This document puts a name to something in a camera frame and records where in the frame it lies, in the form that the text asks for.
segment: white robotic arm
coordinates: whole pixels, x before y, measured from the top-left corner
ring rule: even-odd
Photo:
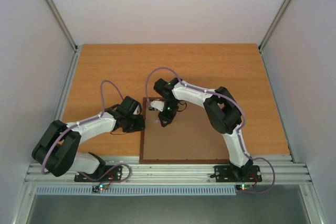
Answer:
[[[243,148],[246,150],[243,136],[241,132],[238,133],[237,131],[242,122],[240,119],[241,114],[230,102],[209,93],[210,91],[222,93],[232,98],[227,89],[223,87],[217,90],[205,89],[193,86],[185,81],[182,81],[181,84],[176,78],[169,83],[160,79],[155,83],[154,89],[166,100],[165,102],[151,102],[151,107],[160,111],[159,119],[163,127],[170,124],[174,119],[180,101],[187,101],[203,107],[206,110],[211,125],[216,131],[222,134],[225,140],[230,155],[230,164],[237,169],[240,176],[246,173],[253,163],[247,157],[249,153],[247,151],[243,152],[238,138],[238,134],[240,134],[240,140]],[[222,109],[219,107],[219,103],[224,103]]]
[[[53,121],[32,152],[32,157],[56,177],[67,171],[95,174],[99,177],[104,171],[104,161],[93,153],[79,153],[78,146],[86,140],[105,132],[122,128],[131,133],[144,129],[144,118],[138,101],[125,97],[121,104],[105,109],[91,118],[63,123]]]

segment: white panel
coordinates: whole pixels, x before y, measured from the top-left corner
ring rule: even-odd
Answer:
[[[290,143],[328,223],[336,223],[335,17],[336,0],[293,0],[264,50]]]
[[[54,0],[83,43],[260,43],[283,0]]]
[[[0,223],[9,223],[72,52],[44,0],[0,6]]]
[[[210,196],[236,195],[232,185],[125,185],[114,184],[107,190],[92,191],[92,185],[40,185],[37,195],[86,195],[86,196]]]

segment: wooden tabletop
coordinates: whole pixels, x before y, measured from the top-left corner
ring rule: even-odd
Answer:
[[[200,87],[226,87],[246,113],[243,136],[251,154],[289,154],[255,44],[83,45],[62,121],[79,121],[98,114],[101,111],[99,86],[104,79],[113,81],[124,96],[142,102],[148,74],[162,66],[174,69],[182,79]],[[173,77],[167,70],[153,74],[149,96],[158,96],[153,90],[157,79]],[[106,107],[121,102],[108,83],[104,86],[104,95]],[[140,132],[101,134],[81,144],[79,151],[97,155],[139,155]]]

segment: purple cable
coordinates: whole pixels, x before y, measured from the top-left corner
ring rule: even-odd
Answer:
[[[79,124],[86,124],[86,123],[89,123],[89,122],[93,122],[95,120],[99,119],[99,116],[95,117],[95,118],[90,118],[90,119],[87,119],[87,120],[84,120],[84,121],[81,121],[79,122]],[[46,172],[45,171],[45,168],[46,168],[46,164],[47,164],[47,161],[52,153],[52,151],[54,150],[54,148],[56,147],[56,145],[58,144],[59,141],[61,141],[63,139],[63,137],[69,132],[71,131],[72,129],[76,128],[78,126],[78,124],[75,124],[73,126],[70,126],[68,127],[65,131],[63,131],[59,136],[58,138],[56,138],[56,140],[54,141],[54,143],[52,144],[52,146],[50,147],[50,149],[48,150],[47,152],[47,155],[45,156],[43,162],[42,162],[42,168],[41,168],[41,172],[42,174],[49,174],[50,172]]]
[[[121,180],[112,181],[112,183],[121,183],[121,182],[124,182],[124,181],[126,181],[127,179],[129,179],[129,178],[131,177],[131,175],[132,175],[132,168],[131,168],[131,166],[129,166],[128,164],[118,164],[118,165],[114,165],[114,166],[112,166],[110,169],[108,169],[103,175],[101,175],[100,178],[98,178],[98,179],[90,178],[86,173],[80,173],[80,174],[83,175],[83,176],[84,176],[85,178],[87,178],[88,180],[93,181],[93,182],[96,182],[96,181],[99,181],[100,179],[104,178],[104,176],[105,176],[107,173],[109,173],[111,170],[113,170],[114,168],[116,168],[116,167],[118,167],[118,166],[121,166],[121,165],[127,167],[128,171],[129,171],[129,174],[127,175],[126,178],[123,178],[123,179],[121,179]]]
[[[118,87],[117,87],[112,81],[109,81],[109,80],[103,80],[103,81],[100,83],[100,96],[101,96],[101,103],[102,103],[102,111],[101,111],[100,116],[103,116],[103,115],[104,115],[104,111],[105,111],[105,99],[104,99],[104,93],[103,93],[103,84],[104,84],[105,82],[108,82],[108,83],[112,84],[112,85],[116,88],[116,90],[117,90],[117,92],[119,93],[121,99],[123,100],[123,96],[122,96],[120,90],[118,89]],[[63,139],[63,137],[64,137],[69,131],[71,131],[72,129],[76,128],[76,127],[79,126],[79,125],[86,124],[86,123],[90,123],[90,122],[93,122],[93,121],[95,121],[95,120],[99,120],[99,119],[100,119],[99,116],[96,116],[96,117],[94,117],[94,118],[90,118],[90,119],[86,119],[86,120],[80,121],[79,124],[75,124],[75,125],[73,125],[73,126],[68,127],[65,131],[63,131],[63,132],[60,134],[60,136],[59,136],[58,138],[56,138],[56,140],[54,141],[54,143],[52,144],[52,146],[51,146],[50,149],[48,150],[48,152],[47,152],[47,154],[46,154],[46,156],[45,156],[45,158],[44,158],[44,160],[43,160],[43,162],[42,162],[42,167],[41,167],[41,172],[42,172],[42,174],[49,174],[49,173],[50,173],[49,171],[47,171],[47,172],[45,171],[47,161],[48,161],[48,159],[49,159],[51,153],[53,152],[54,148],[56,147],[57,143],[58,143],[59,141],[61,141],[61,140]]]
[[[102,104],[102,110],[101,110],[101,114],[100,116],[103,116],[104,115],[104,111],[105,111],[105,99],[104,99],[104,93],[103,93],[103,84],[105,82],[108,82],[109,84],[112,84],[117,92],[119,93],[120,97],[122,100],[124,100],[124,97],[122,96],[120,90],[118,89],[118,87],[112,82],[112,81],[109,81],[109,80],[103,80],[101,83],[100,83],[100,97],[101,97],[101,104]]]
[[[149,102],[149,96],[148,96],[148,82],[149,82],[149,78],[152,76],[152,74],[154,74],[156,71],[161,70],[161,69],[166,69],[169,70],[170,72],[172,72],[179,80],[179,83],[182,84],[181,78],[178,76],[178,74],[171,68],[168,67],[159,67],[159,68],[155,68],[147,77],[146,79],[146,85],[145,85],[145,91],[146,91],[146,98],[147,101]]]
[[[240,113],[242,114],[242,117],[243,117],[243,123],[240,125],[239,128],[237,128],[238,140],[239,140],[239,144],[240,144],[240,148],[241,148],[241,150],[243,151],[244,155],[245,155],[248,159],[250,159],[250,160],[252,160],[252,161],[255,161],[255,160],[263,160],[263,161],[265,161],[265,162],[270,166],[270,168],[271,168],[271,170],[272,170],[272,173],[273,173],[273,181],[272,181],[272,184],[271,184],[266,190],[264,190],[264,191],[248,191],[248,190],[242,190],[242,191],[245,192],[245,193],[250,193],[250,194],[263,194],[263,193],[266,193],[266,192],[270,191],[270,190],[273,188],[274,184],[275,184],[275,171],[274,171],[274,168],[273,168],[272,164],[271,164],[267,159],[265,159],[265,158],[263,158],[263,157],[255,157],[255,158],[253,158],[253,157],[251,157],[251,156],[249,156],[249,155],[247,155],[247,154],[245,153],[245,149],[244,149],[244,146],[243,146],[243,141],[241,140],[242,138],[240,137],[239,132],[240,132],[240,131],[242,130],[242,128],[246,125],[246,122],[247,122],[247,121],[246,121],[246,115],[245,115],[245,113],[243,112],[243,109],[238,105],[238,103],[237,103],[236,101],[234,101],[233,99],[231,99],[230,97],[227,97],[226,95],[219,94],[219,93],[216,93],[216,92],[214,92],[214,91],[207,90],[207,89],[201,89],[201,88],[199,88],[199,87],[195,87],[195,86],[193,86],[193,85],[191,85],[191,84],[188,84],[188,83],[183,83],[182,80],[181,80],[181,78],[180,78],[180,76],[179,76],[173,69],[168,68],[168,67],[159,67],[159,68],[156,68],[156,69],[154,69],[154,70],[148,75],[148,77],[147,77],[147,79],[146,79],[146,85],[145,85],[145,88],[146,88],[146,98],[147,98],[147,101],[148,101],[148,102],[149,102],[149,96],[148,96],[148,82],[149,82],[149,78],[151,77],[151,75],[152,75],[153,73],[155,73],[156,71],[158,71],[158,70],[160,70],[160,69],[166,69],[166,70],[169,70],[170,72],[172,72],[172,73],[177,77],[177,79],[179,80],[179,83],[180,83],[181,85],[185,86],[186,88],[190,88],[190,89],[193,89],[193,90],[196,90],[196,91],[199,91],[199,92],[205,92],[205,90],[206,90],[206,93],[208,93],[208,94],[212,94],[212,95],[217,95],[217,96],[219,96],[219,97],[222,97],[222,98],[226,99],[227,101],[233,103],[233,105],[237,107],[237,109],[240,111]]]

